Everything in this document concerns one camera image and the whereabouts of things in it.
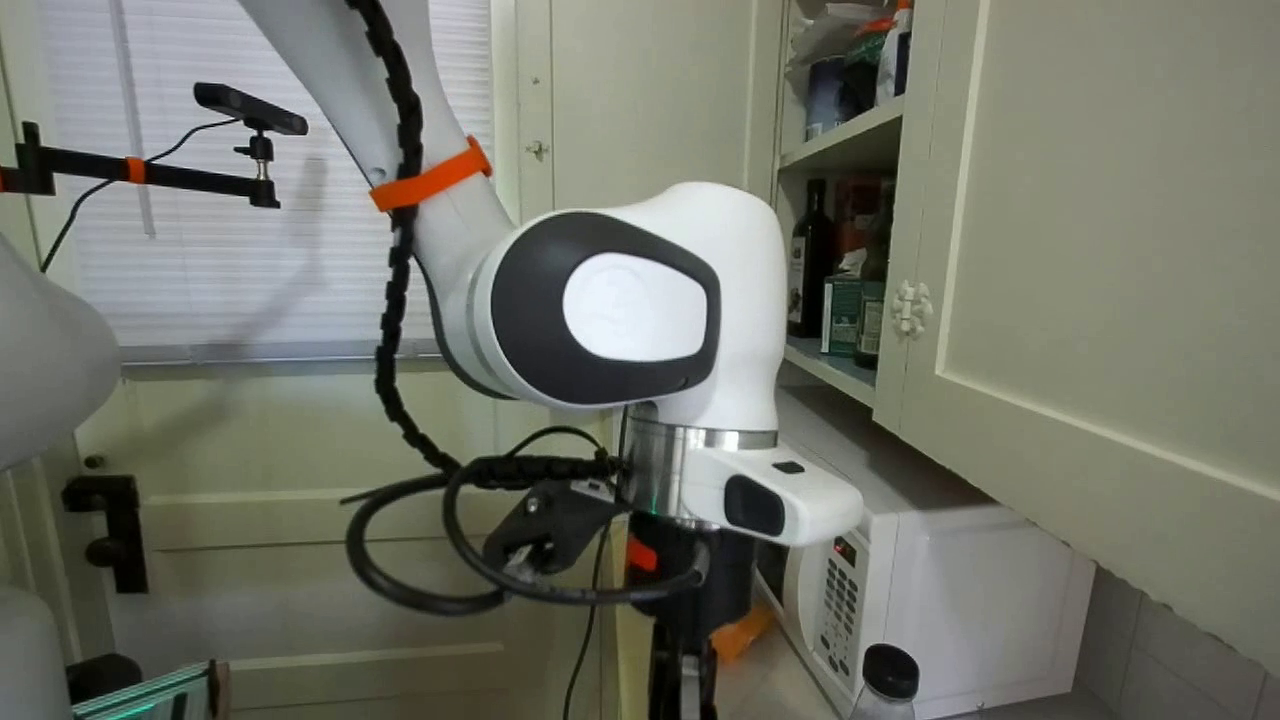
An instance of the white cabinet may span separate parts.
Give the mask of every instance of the white cabinet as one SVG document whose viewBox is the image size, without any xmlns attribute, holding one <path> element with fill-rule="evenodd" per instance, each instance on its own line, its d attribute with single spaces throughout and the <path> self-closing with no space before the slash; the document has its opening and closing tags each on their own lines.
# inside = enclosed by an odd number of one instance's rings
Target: white cabinet
<svg viewBox="0 0 1280 720">
<path fill-rule="evenodd" d="M 1274 672 L 1275 32 L 1267 0 L 920 0 L 901 332 L 868 394 L 883 428 Z"/>
</svg>

